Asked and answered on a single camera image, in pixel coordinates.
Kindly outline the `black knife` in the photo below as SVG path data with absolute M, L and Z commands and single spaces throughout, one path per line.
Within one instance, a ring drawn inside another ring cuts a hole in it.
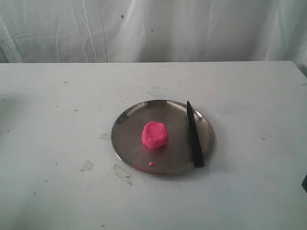
M 187 101 L 187 120 L 188 120 L 189 142 L 190 142 L 191 153 L 193 156 L 193 164 L 195 168 L 202 168 L 204 167 L 204 159 L 201 149 L 201 143 L 194 118 L 194 112 L 189 101 Z

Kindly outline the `pink play dough lump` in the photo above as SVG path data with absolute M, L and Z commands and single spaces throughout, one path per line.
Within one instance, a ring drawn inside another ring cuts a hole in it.
M 142 131 L 142 143 L 150 149 L 160 148 L 168 143 L 169 135 L 164 123 L 149 122 Z

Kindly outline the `white plastic backdrop sheet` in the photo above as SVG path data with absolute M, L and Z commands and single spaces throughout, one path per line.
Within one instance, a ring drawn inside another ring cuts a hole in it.
M 307 63 L 304 0 L 3 0 L 2 62 Z

